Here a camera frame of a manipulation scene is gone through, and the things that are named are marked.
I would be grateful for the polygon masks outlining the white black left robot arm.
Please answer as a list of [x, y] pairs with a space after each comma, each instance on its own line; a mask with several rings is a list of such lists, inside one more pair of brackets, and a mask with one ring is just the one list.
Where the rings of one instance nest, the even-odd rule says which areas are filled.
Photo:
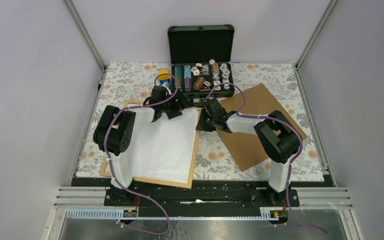
[[170, 93], [164, 86], [154, 86], [151, 96], [142, 104], [119, 108], [107, 105], [93, 133], [93, 142], [107, 155], [111, 184], [119, 188], [116, 199], [124, 206], [132, 204], [135, 195], [142, 197], [131, 188], [134, 178], [129, 163], [121, 157], [132, 142], [135, 124], [153, 123], [166, 114], [168, 119], [182, 115], [192, 103], [179, 87]]

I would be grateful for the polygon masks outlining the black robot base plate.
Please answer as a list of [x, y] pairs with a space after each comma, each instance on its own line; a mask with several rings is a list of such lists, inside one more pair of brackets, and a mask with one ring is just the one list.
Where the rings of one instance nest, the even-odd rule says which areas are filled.
[[73, 186], [79, 190], [80, 205], [132, 207], [142, 218], [164, 217], [258, 217], [260, 208], [302, 207], [304, 198], [299, 190], [329, 190], [334, 186], [328, 177], [323, 182], [295, 181], [288, 194], [274, 193], [266, 181], [195, 180], [190, 189], [135, 181], [131, 191], [111, 186], [104, 178], [76, 178]]

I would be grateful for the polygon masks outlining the brown frame backing board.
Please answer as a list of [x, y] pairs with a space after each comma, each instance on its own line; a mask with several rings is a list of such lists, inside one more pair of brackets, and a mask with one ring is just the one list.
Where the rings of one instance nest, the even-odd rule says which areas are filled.
[[[241, 113], [263, 115], [280, 111], [304, 140], [308, 138], [308, 135], [262, 83], [247, 90], [244, 87], [240, 89], [243, 90], [246, 99], [244, 108], [240, 110]], [[256, 135], [227, 133], [219, 130], [216, 132], [242, 172], [269, 158]]]

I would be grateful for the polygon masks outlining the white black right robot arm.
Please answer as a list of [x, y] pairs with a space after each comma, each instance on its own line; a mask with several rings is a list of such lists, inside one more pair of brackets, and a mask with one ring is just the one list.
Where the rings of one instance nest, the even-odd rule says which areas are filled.
[[281, 205], [290, 188], [292, 163], [303, 150], [303, 138], [285, 115], [275, 110], [270, 114], [227, 112], [217, 99], [206, 102], [196, 126], [198, 131], [243, 133], [257, 136], [265, 153], [272, 160], [267, 201]]

